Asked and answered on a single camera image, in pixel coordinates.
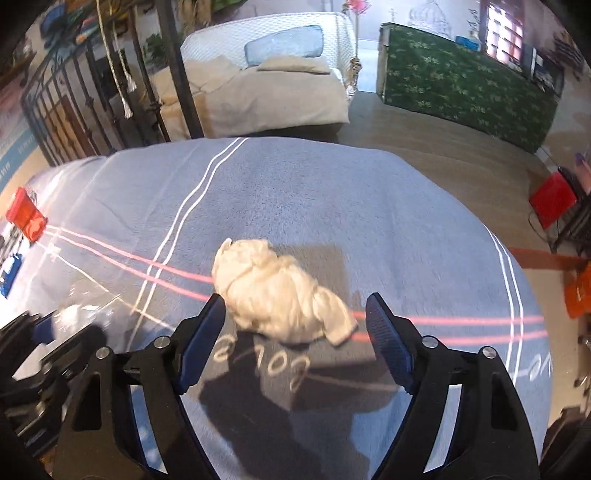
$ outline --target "crumpled white cloth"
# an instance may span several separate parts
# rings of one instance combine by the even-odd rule
[[[295,258],[278,257],[267,240],[226,239],[213,261],[212,277],[241,328],[280,342],[308,343],[326,335],[338,345],[357,327],[337,295],[318,285]]]

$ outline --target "green patterned cloth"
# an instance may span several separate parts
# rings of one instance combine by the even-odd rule
[[[495,59],[415,28],[390,28],[383,100],[481,130],[534,153],[556,111],[553,95]]]

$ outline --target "black metal pole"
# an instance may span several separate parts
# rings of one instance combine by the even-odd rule
[[[22,106],[22,112],[23,112],[25,118],[27,119],[27,122],[29,124],[29,127],[31,128],[31,132],[33,133],[33,136],[35,137],[37,145],[39,145],[39,148],[41,149],[41,153],[43,153],[43,156],[45,157],[45,159],[47,160],[47,163],[49,163],[49,165],[51,165],[52,167],[57,167],[57,165],[58,165],[57,161],[53,157],[53,154],[50,152],[50,150],[47,148],[47,145],[45,144],[45,140],[43,138],[43,134],[39,131],[38,125],[31,117],[31,112],[28,109],[28,105],[26,105],[26,103],[23,102],[21,104],[21,106]]]
[[[121,125],[119,124],[119,118],[115,115],[113,111],[113,107],[109,103],[109,99],[105,96],[103,92],[102,86],[100,84],[99,72],[96,68],[96,59],[95,54],[92,51],[92,46],[90,43],[86,44],[86,60],[88,61],[88,68],[90,69],[90,76],[92,77],[92,81],[95,84],[96,93],[99,96],[100,104],[103,107],[103,110],[107,114],[107,118],[109,122],[115,127],[115,135],[117,136],[117,140],[121,143],[121,146],[124,148],[129,148],[127,140],[125,139],[123,132],[121,131]]]
[[[113,148],[113,145],[111,144],[111,141],[109,140],[109,137],[107,137],[107,134],[105,132],[103,124],[100,123],[99,115],[96,113],[96,109],[95,109],[95,99],[90,96],[90,93],[88,93],[88,88],[86,88],[84,77],[82,76],[82,72],[80,71],[80,64],[78,63],[78,56],[77,55],[74,54],[74,56],[72,57],[72,62],[74,63],[74,69],[76,71],[76,76],[78,77],[78,82],[80,83],[80,87],[82,88],[82,93],[84,94],[84,104],[90,109],[90,113],[92,113],[92,116],[95,119],[96,125],[99,127],[100,134],[102,135],[103,140],[105,141],[105,144],[107,145],[107,148],[109,149],[109,155],[112,155],[113,153],[115,153],[115,149]],[[95,147],[95,150],[98,154],[100,154],[100,151],[98,148]]]
[[[78,107],[78,101],[76,100],[76,96],[74,95],[74,92],[72,91],[72,86],[70,84],[70,79],[68,78],[68,72],[66,72],[65,64],[66,64],[66,62],[64,62],[63,77],[64,77],[64,81],[66,82],[66,88],[68,90],[68,93],[70,94],[70,98],[72,99],[72,105],[74,107],[74,110],[76,111],[76,115],[78,116],[78,121],[80,122],[80,125],[82,126],[82,130],[84,130],[84,134],[85,134],[86,138],[88,138],[88,141],[90,142],[93,150],[95,151],[95,153],[97,155],[100,155],[99,147],[96,146],[95,139],[92,135],[92,131],[90,130],[90,128],[88,128],[88,125],[87,125],[86,121],[84,120],[84,116],[82,115],[82,112],[80,112],[80,107]]]
[[[166,58],[170,66],[170,74],[173,78],[174,88],[177,91],[178,102],[189,129],[191,138],[203,138],[203,129],[199,123],[197,109],[193,102],[189,80],[185,71],[183,58],[181,56],[181,45],[178,40],[178,33],[174,22],[173,5],[170,0],[155,0],[158,11],[158,22],[164,40]]]
[[[58,102],[61,102],[61,99],[63,98],[61,96],[60,87],[57,84],[57,71],[59,71],[60,68],[61,68],[61,65],[58,65],[57,66],[57,70],[56,70],[56,74],[53,76],[53,85],[56,88],[56,95],[57,95],[57,101]],[[57,111],[57,106],[53,103],[53,98],[51,97],[51,92],[50,92],[49,88],[47,88],[47,94],[49,95],[49,100],[51,101],[51,104],[53,105],[53,110],[56,113],[57,120],[59,121],[59,123],[60,123],[60,125],[61,125],[61,127],[62,127],[62,129],[64,131],[64,134],[66,135],[66,139],[68,141],[68,145],[72,149],[72,152],[74,153],[74,155],[76,157],[78,157],[78,158],[84,158],[86,155],[85,155],[84,151],[82,150],[82,146],[80,144],[78,144],[78,145],[80,145],[80,150],[78,150],[76,148],[76,142],[74,142],[74,140],[72,139],[72,137],[68,133],[68,130],[66,129],[66,124],[61,119],[60,112]],[[67,118],[66,109],[64,108],[63,105],[61,106],[61,109],[64,110],[64,118],[65,118],[66,122],[69,123],[69,120]]]
[[[37,110],[39,111],[39,115],[37,115],[35,113],[35,107],[37,107]],[[48,147],[51,147],[51,152],[53,153],[56,162],[58,164],[62,164],[63,161],[61,159],[62,154],[61,151],[59,149],[59,147],[57,146],[54,138],[51,136],[51,132],[49,131],[49,127],[47,126],[47,124],[43,121],[43,114],[41,113],[41,108],[39,107],[39,104],[31,104],[31,116],[33,117],[33,120],[35,120],[36,122],[39,123],[40,126],[40,130],[43,133],[44,138],[46,139],[46,143]]]
[[[150,109],[154,112],[154,115],[156,116],[156,121],[158,122],[160,131],[162,132],[164,141],[170,142],[170,136],[168,135],[168,131],[166,130],[166,125],[164,125],[164,120],[162,119],[162,115],[160,115],[160,102],[156,100],[156,96],[154,95],[154,89],[152,88],[152,83],[150,82],[148,71],[146,70],[146,65],[144,63],[144,55],[142,54],[142,47],[139,44],[138,31],[135,28],[135,20],[135,10],[130,9],[129,29],[131,30],[131,38],[134,41],[135,56],[138,59],[139,70],[142,74],[142,80],[144,81],[144,85],[146,87],[148,99],[150,99]]]
[[[61,147],[64,150],[64,154],[62,155],[63,160],[66,161],[66,156],[68,157],[68,160],[75,160],[75,159],[70,158],[70,153],[68,152],[68,149],[66,148],[64,141],[61,139],[61,136],[58,133],[57,126],[55,125],[53,119],[51,118],[51,111],[49,110],[49,108],[47,108],[47,104],[45,103],[45,100],[43,99],[43,90],[44,89],[45,88],[42,88],[41,91],[39,92],[39,99],[41,100],[41,104],[43,105],[43,108],[45,109],[46,118],[49,120],[49,123],[51,124],[51,129],[53,130],[53,134],[57,137],[57,141],[59,142],[59,144],[61,145]]]
[[[140,124],[138,123],[137,114],[134,111],[133,103],[131,103],[131,98],[129,97],[129,92],[127,91],[127,80],[126,80],[126,78],[119,77],[119,72],[118,72],[118,69],[116,68],[117,65],[121,65],[121,71],[123,71],[123,65],[122,65],[121,59],[119,58],[119,53],[117,51],[115,51],[115,47],[113,46],[113,32],[111,30],[107,30],[105,32],[105,37],[107,40],[105,47],[108,49],[109,54],[111,55],[111,59],[113,60],[113,66],[115,67],[115,68],[113,68],[114,69],[113,80],[116,81],[117,83],[119,83],[119,85],[121,86],[121,93],[123,95],[123,99],[127,102],[127,104],[129,105],[129,108],[131,109],[131,113],[132,113],[131,121],[132,121],[135,129],[138,131],[138,135],[139,135],[142,143],[144,145],[149,145],[149,142],[146,139]]]

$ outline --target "blue blanket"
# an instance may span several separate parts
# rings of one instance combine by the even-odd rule
[[[496,237],[396,155],[288,138],[195,140],[73,162],[30,184],[50,227],[27,252],[14,312],[49,312],[75,282],[96,282],[133,310],[125,338],[140,348],[201,310],[228,237],[269,239],[358,312],[358,331],[339,348],[280,345],[226,319],[183,397],[221,478],[371,477],[409,402],[368,342],[362,312],[374,291],[450,348],[495,347],[539,454],[551,361],[534,295]],[[154,258],[176,270],[159,271]],[[445,457],[459,393],[449,391],[429,469]],[[134,399],[147,458],[161,468],[141,389]]]

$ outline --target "blue gripper pad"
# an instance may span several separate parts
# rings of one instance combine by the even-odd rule
[[[414,348],[411,346],[413,351],[410,351],[402,341],[401,332],[394,328],[392,321],[396,321],[397,318],[379,294],[372,293],[368,297],[365,304],[365,323],[374,351],[384,357],[394,381],[410,393],[414,383]],[[420,341],[421,336],[418,332],[417,337]]]
[[[36,345],[45,343],[48,345],[55,340],[53,335],[53,313],[50,313],[46,317],[38,320],[33,329],[33,342]]]
[[[203,315],[193,337],[189,340],[180,359],[178,376],[179,394],[187,392],[189,387],[199,381],[209,354],[226,320],[226,304],[221,296],[214,295],[204,306],[199,317]]]

